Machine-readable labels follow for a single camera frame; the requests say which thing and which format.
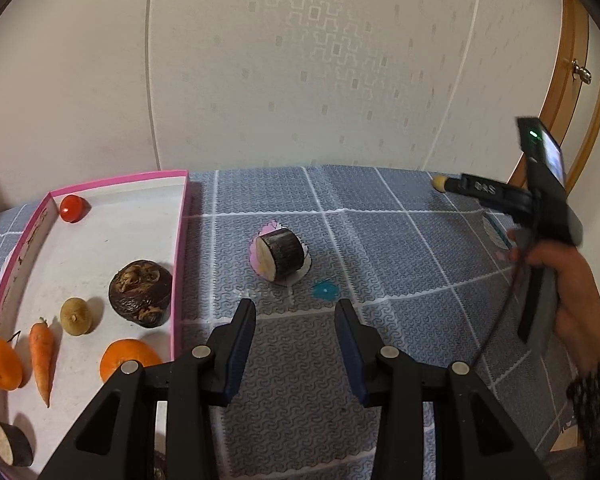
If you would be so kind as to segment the dark patterned sleeve forearm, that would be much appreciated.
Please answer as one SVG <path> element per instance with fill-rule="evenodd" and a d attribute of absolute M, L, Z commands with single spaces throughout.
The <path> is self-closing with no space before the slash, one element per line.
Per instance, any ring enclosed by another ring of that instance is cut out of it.
<path fill-rule="evenodd" d="M 600 479 L 600 350 L 588 350 L 567 390 L 585 452 L 585 478 Z"/>

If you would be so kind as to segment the person right hand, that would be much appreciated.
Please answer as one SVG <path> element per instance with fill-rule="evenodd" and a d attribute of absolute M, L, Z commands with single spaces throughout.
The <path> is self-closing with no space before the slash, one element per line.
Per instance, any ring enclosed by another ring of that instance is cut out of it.
<path fill-rule="evenodd" d="M 524 261 L 556 271 L 559 304 L 555 333 L 579 374 L 594 372 L 600 364 L 600 292 L 585 258 L 575 247 L 539 242 L 526 252 Z"/>

